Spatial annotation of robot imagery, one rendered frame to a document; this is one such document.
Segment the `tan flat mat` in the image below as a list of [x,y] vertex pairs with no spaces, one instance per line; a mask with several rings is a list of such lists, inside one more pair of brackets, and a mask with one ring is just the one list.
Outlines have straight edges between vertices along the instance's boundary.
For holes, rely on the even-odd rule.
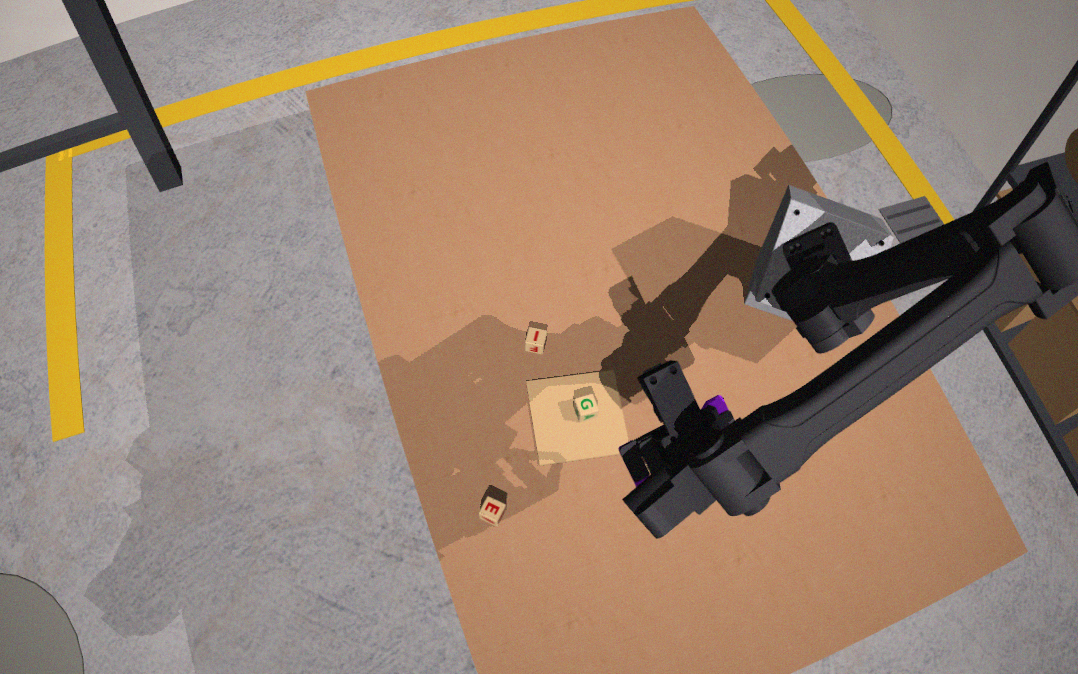
[[[539,465],[619,455],[628,442],[614,370],[526,381]],[[573,399],[593,394],[597,418],[579,422]]]

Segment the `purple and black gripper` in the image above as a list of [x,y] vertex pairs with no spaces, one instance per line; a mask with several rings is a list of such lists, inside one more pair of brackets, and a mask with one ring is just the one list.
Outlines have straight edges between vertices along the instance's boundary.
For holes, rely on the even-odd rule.
[[[721,395],[716,395],[711,399],[707,400],[705,404],[701,408],[701,410],[711,412],[715,415],[715,418],[717,419],[721,430],[725,428],[725,426],[731,424],[733,421],[735,421],[731,411],[728,410],[725,401]],[[668,463],[662,460],[657,450],[655,443],[651,437],[651,434],[654,434],[657,430],[663,427],[664,425],[658,427],[657,429],[648,434],[644,434],[639,438],[631,440],[627,443],[618,448],[620,455],[628,469],[628,473],[631,474],[635,486],[638,486],[644,479],[649,477],[650,473],[652,474],[662,464],[669,469],[672,467]],[[688,434],[697,430],[705,430],[705,429],[695,429]],[[685,436],[687,436],[688,434],[685,434]],[[685,436],[680,439],[675,450],[676,470],[679,470],[676,460],[676,453],[680,443],[685,439]],[[646,462],[650,473],[642,458]]]

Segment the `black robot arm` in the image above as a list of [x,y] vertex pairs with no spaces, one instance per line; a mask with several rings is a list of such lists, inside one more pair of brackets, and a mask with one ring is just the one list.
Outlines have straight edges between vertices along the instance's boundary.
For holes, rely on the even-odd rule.
[[[1001,200],[859,260],[846,261],[832,222],[784,243],[791,270],[772,294],[818,354],[863,334],[873,307],[948,280],[794,393],[722,430],[678,361],[645,370],[637,379],[665,426],[651,437],[672,468],[632,490],[628,509],[657,539],[716,500],[728,515],[755,515],[837,434],[990,324],[1028,303],[1041,319],[1063,308],[1078,295],[1078,212],[1055,177],[1045,162]],[[685,437],[676,470],[677,444],[695,429],[705,430]]]

